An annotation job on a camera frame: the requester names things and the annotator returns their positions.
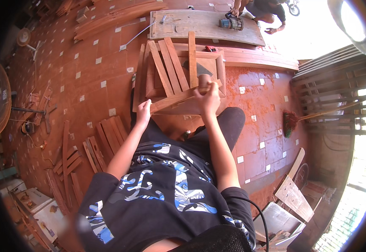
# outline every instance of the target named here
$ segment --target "tiled floor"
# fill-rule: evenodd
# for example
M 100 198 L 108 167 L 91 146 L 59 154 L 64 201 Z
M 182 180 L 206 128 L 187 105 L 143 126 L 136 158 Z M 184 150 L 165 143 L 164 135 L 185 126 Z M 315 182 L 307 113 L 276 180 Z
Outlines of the tiled floor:
M 194 5 L 196 9 L 206 11 L 214 11 L 214 7 L 228 8 L 226 3 L 232 2 L 164 1 L 170 9 Z M 90 6 L 88 20 L 105 15 L 115 2 L 103 0 Z M 139 1 L 118 1 L 117 4 L 120 8 L 123 4 L 136 2 Z M 47 87 L 53 90 L 49 105 L 57 103 L 58 108 L 50 114 L 51 134 L 47 135 L 45 126 L 40 125 L 32 139 L 37 146 L 47 140 L 43 156 L 53 159 L 62 144 L 64 121 L 69 120 L 69 145 L 76 145 L 83 156 L 83 164 L 75 171 L 81 189 L 85 192 L 93 171 L 82 142 L 95 134 L 95 125 L 108 118 L 111 109 L 116 110 L 125 128 L 129 128 L 130 80 L 136 70 L 140 44 L 147 40 L 147 32 L 138 36 L 126 50 L 118 50 L 120 45 L 127 43 L 149 24 L 149 18 L 137 18 L 129 23 L 118 24 L 75 43 L 73 36 L 74 29 L 78 26 L 75 21 L 77 10 L 78 8 L 60 18 L 49 18 L 40 24 L 32 32 L 30 41 L 31 46 L 36 46 L 39 40 L 44 41 L 37 53 L 36 65 L 29 49 L 18 48 L 9 64 L 8 77 L 12 90 L 18 92 L 14 106 L 24 106 L 30 92 L 42 94 Z M 258 50 L 274 51 L 274 47 L 267 46 Z M 226 67 L 226 79 L 229 105 L 242 108 L 246 114 L 245 126 L 233 151 L 236 160 L 238 157 L 243 160 L 237 164 L 240 183 L 249 183 L 293 163 L 299 147 L 307 146 L 307 137 L 301 125 L 291 138 L 282 136 L 282 111 L 298 111 L 296 98 L 289 87 L 291 74 L 258 68 Z M 243 94 L 240 94 L 239 87 L 245 87 Z M 20 118 L 20 114 L 12 112 L 11 118 Z M 203 124 L 200 117 L 154 116 L 154 119 L 172 138 L 179 137 L 187 129 L 193 131 Z M 36 186 L 44 194 L 51 195 L 44 169 L 52 167 L 52 164 L 42 158 L 40 148 L 35 148 L 27 136 L 16 130 L 16 123 L 18 122 L 9 121 L 3 131 L 6 147 L 17 151 L 21 177 L 27 187 Z M 73 193 L 71 195 L 73 210 L 76 210 L 76 199 Z

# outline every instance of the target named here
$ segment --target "motorcycle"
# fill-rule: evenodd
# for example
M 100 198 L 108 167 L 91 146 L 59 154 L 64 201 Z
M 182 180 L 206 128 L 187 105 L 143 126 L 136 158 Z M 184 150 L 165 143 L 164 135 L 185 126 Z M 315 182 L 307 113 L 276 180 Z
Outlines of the motorcycle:
M 285 2 L 286 5 L 288 5 L 288 8 L 289 8 L 289 12 L 297 17 L 299 16 L 299 14 L 301 13 L 301 11 L 299 10 L 299 7 L 297 6 L 297 4 L 299 3 L 298 0 L 293 0 L 293 3 L 291 4 L 291 0 L 288 0 Z

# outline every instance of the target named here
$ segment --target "hand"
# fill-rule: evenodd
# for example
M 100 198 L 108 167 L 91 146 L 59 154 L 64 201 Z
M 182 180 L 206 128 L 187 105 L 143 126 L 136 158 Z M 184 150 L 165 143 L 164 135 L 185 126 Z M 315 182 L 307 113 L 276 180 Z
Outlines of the hand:
M 138 105 L 137 111 L 136 111 L 136 124 L 143 129 L 146 129 L 148 126 L 148 123 L 151 118 L 150 108 L 151 108 L 152 101 L 151 99 L 148 99 L 146 102 L 143 102 Z
M 276 33 L 277 32 L 277 29 L 276 28 L 267 28 L 266 30 L 268 30 L 268 31 L 265 31 L 268 34 L 273 34 L 273 33 Z
M 215 116 L 216 110 L 221 104 L 221 98 L 219 97 L 218 91 L 218 83 L 209 81 L 208 85 L 210 85 L 211 88 L 205 95 L 201 95 L 198 91 L 198 88 L 193 91 L 201 110 L 201 116 L 203 118 Z
M 232 15 L 234 15 L 235 17 L 239 17 L 239 10 L 238 10 L 238 9 L 236 9 L 235 7 L 233 7 L 233 8 L 231 9 L 231 13 L 232 13 Z

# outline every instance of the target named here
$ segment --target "broom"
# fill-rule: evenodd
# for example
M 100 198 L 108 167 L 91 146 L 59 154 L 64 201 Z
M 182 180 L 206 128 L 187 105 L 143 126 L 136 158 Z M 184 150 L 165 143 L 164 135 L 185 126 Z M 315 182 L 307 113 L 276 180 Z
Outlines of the broom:
M 331 110 L 327 110 L 327 111 L 323 111 L 323 112 L 319 112 L 319 113 L 314 113 L 314 114 L 308 114 L 308 115 L 303 116 L 303 117 L 297 117 L 295 112 L 284 110 L 284 113 L 283 113 L 284 114 L 284 127 L 283 127 L 284 128 L 284 136 L 286 138 L 289 138 L 291 136 L 292 131 L 294 131 L 296 129 L 297 123 L 301 120 L 306 120 L 306 119 L 309 119 L 309 118 L 318 117 L 320 115 L 331 113 L 331 112 L 334 112 L 334 111 L 337 111 L 337 110 L 346 109 L 346 108 L 352 107 L 354 105 L 357 105 L 359 103 L 362 103 L 364 101 L 366 101 L 366 99 L 359 100 L 357 102 L 352 102 L 352 103 L 349 103 L 349 104 L 346 104 L 346 105 L 343 105 L 343 106 L 340 106 L 340 107 L 337 107 L 337 108 L 334 108 L 334 109 L 331 109 Z

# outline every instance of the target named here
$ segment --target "black t-shirt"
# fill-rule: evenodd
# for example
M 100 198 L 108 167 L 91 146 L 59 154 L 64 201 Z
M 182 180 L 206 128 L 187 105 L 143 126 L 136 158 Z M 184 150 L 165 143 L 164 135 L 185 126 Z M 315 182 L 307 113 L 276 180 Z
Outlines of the black t-shirt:
M 189 241 L 205 230 L 231 224 L 255 248 L 246 191 L 216 188 L 212 165 L 177 146 L 147 142 L 135 151 L 119 181 L 94 175 L 79 208 L 92 230 L 80 233 L 86 251 L 142 251 L 167 238 Z
M 282 7 L 282 4 L 279 4 L 276 7 L 271 7 L 268 4 L 269 2 L 272 4 L 277 4 L 277 0 L 254 0 L 254 4 L 256 5 L 257 8 L 259 8 L 262 11 L 277 15 L 277 17 L 281 20 L 281 22 L 284 22 L 286 18 L 285 18 L 285 10 Z

